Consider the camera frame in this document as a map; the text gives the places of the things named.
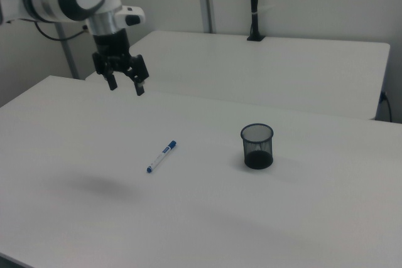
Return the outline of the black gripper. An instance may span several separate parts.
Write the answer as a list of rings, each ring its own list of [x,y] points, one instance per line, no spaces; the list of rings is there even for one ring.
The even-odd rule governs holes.
[[[144,82],[148,78],[148,70],[141,55],[131,56],[126,30],[122,29],[111,35],[93,36],[96,52],[92,54],[95,70],[102,75],[110,90],[117,89],[114,72],[129,73],[134,77],[137,96],[144,94]]]

